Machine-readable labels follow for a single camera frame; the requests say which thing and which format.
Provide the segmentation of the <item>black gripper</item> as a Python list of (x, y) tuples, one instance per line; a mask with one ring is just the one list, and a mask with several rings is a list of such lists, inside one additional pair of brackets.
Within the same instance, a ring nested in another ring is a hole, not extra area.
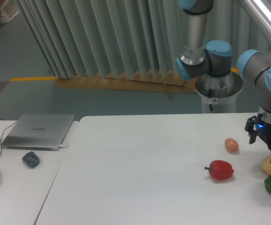
[(248, 132), (249, 144), (253, 144), (259, 134), (263, 141), (267, 140), (267, 146), (271, 152), (271, 113), (259, 112), (257, 117), (253, 116), (248, 118), (244, 130)]

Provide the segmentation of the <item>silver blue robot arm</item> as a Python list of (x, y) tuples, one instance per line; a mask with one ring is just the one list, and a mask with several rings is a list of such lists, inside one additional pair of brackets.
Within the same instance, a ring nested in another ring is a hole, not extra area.
[[(232, 48), (228, 42), (204, 43), (211, 0), (180, 0), (186, 14), (185, 44), (175, 63), (184, 80), (197, 78), (196, 90), (202, 98), (203, 112), (235, 111), (235, 98), (247, 78), (261, 92), (259, 112), (249, 118), (245, 131), (249, 143), (264, 141), (271, 152), (271, 51), (245, 51), (237, 60), (238, 73), (231, 71)], [(271, 4), (265, 0), (241, 0), (241, 7), (271, 42)]]

